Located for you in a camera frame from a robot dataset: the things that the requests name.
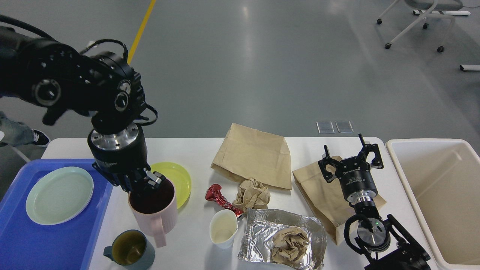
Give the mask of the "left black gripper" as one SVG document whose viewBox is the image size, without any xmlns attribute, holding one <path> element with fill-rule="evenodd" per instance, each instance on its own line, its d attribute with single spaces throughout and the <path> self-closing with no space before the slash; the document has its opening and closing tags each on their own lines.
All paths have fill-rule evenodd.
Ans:
<svg viewBox="0 0 480 270">
<path fill-rule="evenodd" d="M 94 156 L 94 169 L 113 186 L 120 186 L 136 198 L 143 196 L 146 184 L 158 189 L 166 180 L 158 171 L 149 171 L 144 132 L 137 123 L 117 134 L 103 135 L 92 130 L 87 143 Z"/>
</svg>

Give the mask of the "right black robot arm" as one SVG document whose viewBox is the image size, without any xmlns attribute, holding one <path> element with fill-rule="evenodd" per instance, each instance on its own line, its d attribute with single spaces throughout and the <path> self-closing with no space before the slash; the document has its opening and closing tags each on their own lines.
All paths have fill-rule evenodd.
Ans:
<svg viewBox="0 0 480 270">
<path fill-rule="evenodd" d="M 361 134 L 359 139 L 358 155 L 336 160 L 324 145 L 325 154 L 318 161 L 323 178 L 328 183 L 338 179 L 344 200 L 354 209 L 343 229 L 346 244 L 367 258 L 366 270 L 429 270 L 431 257 L 425 248 L 393 215 L 380 216 L 371 170 L 384 167 L 382 156 L 377 144 L 367 143 Z"/>
</svg>

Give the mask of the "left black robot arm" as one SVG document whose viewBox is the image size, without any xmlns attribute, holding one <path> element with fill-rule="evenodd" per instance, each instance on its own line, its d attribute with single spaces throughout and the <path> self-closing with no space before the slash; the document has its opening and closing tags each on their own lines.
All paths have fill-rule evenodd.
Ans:
<svg viewBox="0 0 480 270">
<path fill-rule="evenodd" d="M 9 24 L 1 27 L 1 95 L 47 108 L 45 125 L 68 110 L 94 113 L 87 139 L 92 166 L 139 198 L 158 190 L 166 178 L 151 171 L 142 130 L 155 122 L 142 113 L 149 109 L 158 117 L 158 112 L 146 103 L 141 75 L 127 64 L 125 44 L 101 39 L 93 46 L 117 43 L 123 55 L 86 56 L 91 45 L 77 52 L 25 22 L 5 15 L 1 22 Z"/>
</svg>

